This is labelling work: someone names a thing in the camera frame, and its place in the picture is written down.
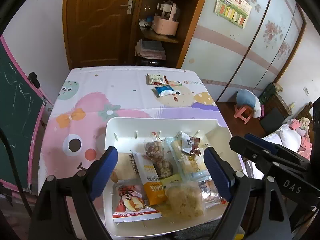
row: green flower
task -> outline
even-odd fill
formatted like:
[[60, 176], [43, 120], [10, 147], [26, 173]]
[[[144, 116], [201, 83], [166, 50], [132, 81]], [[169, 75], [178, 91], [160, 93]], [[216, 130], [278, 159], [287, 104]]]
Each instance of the green flower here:
[[103, 118], [104, 121], [108, 121], [113, 117], [119, 116], [116, 111], [121, 108], [120, 105], [111, 105], [111, 104], [105, 104], [103, 111], [99, 111], [98, 115]]

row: door handle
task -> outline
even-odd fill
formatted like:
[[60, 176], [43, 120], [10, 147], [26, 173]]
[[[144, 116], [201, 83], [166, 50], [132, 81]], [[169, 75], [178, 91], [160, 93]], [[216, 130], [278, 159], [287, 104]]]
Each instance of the door handle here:
[[127, 14], [131, 14], [133, 0], [128, 0], [128, 4], [122, 4], [120, 6], [127, 6]]

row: orange bow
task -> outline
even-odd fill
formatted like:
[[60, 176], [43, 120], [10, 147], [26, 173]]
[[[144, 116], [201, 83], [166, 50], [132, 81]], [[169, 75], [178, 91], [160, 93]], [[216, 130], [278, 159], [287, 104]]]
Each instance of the orange bow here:
[[85, 112], [82, 108], [77, 108], [70, 115], [69, 114], [61, 114], [57, 117], [57, 123], [60, 128], [66, 128], [69, 126], [71, 120], [79, 121], [85, 117]]

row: wooden shelf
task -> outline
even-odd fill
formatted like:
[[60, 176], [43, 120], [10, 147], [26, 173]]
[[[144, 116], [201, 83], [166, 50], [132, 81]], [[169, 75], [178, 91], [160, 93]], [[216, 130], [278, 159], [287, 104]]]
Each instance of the wooden shelf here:
[[146, 29], [144, 27], [140, 27], [140, 30], [141, 30], [143, 36], [147, 39], [150, 39], [150, 40], [171, 42], [171, 43], [178, 43], [179, 42], [176, 38], [170, 38], [167, 35], [156, 34], [155, 31], [152, 29]]

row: pink stool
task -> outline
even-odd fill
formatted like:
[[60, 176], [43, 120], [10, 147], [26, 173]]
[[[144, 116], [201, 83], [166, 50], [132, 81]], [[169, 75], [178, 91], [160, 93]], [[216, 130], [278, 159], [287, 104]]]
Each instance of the pink stool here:
[[[237, 108], [237, 105], [235, 105], [235, 110], [236, 110], [236, 113], [234, 117], [235, 118], [239, 117], [240, 119], [242, 119], [244, 121], [244, 124], [247, 124], [247, 122], [250, 120], [250, 118], [253, 115], [253, 109], [248, 105], [241, 106], [239, 109]], [[249, 114], [249, 117], [248, 118], [243, 117], [242, 116], [243, 112], [247, 112]]]

